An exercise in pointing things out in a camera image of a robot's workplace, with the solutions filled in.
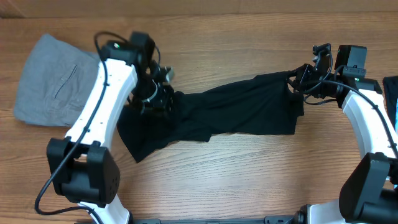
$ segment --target folded cloth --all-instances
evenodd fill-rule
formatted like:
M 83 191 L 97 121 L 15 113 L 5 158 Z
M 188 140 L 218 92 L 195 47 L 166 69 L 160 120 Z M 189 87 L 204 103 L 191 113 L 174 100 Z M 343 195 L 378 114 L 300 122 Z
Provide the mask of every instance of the folded cloth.
M 29 124 L 73 125 L 94 86 L 99 62 L 96 54 L 44 34 L 22 71 L 14 116 Z
M 121 139 L 140 162 L 172 141 L 205 141 L 212 134 L 294 134 L 304 115 L 303 96 L 293 94 L 287 79 L 293 72 L 258 75 L 204 93 L 175 93 L 178 118 L 169 123 L 124 107 L 118 121 Z
M 392 125 L 395 126 L 398 99 L 398 76 L 383 78 L 383 85 L 384 94 L 386 95 L 387 114 Z

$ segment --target wooden surface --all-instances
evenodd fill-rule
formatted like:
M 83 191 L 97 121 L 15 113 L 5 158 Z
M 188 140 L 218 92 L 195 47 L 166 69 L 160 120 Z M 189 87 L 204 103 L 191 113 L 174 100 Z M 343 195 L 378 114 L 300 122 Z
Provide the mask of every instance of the wooden surface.
M 291 70 L 313 57 L 312 45 L 368 47 L 367 76 L 398 74 L 397 13 L 265 14 L 115 19 L 0 20 L 0 223 L 65 223 L 85 212 L 41 217 L 34 200 L 50 172 L 45 147 L 67 128 L 16 121 L 12 108 L 24 62 L 46 32 L 84 50 L 109 30 L 148 32 L 173 65 L 174 88 L 198 93 Z M 178 142 L 136 164 L 116 133 L 119 196 L 136 218 L 260 218 L 293 214 L 306 203 L 338 198 L 359 162 L 353 130 L 333 103 L 305 105 L 294 136 L 222 134 L 209 143 Z M 41 207 L 71 206 L 51 187 Z
M 98 17 L 270 12 L 392 12 L 397 0 L 0 0 L 18 13 L 3 17 Z

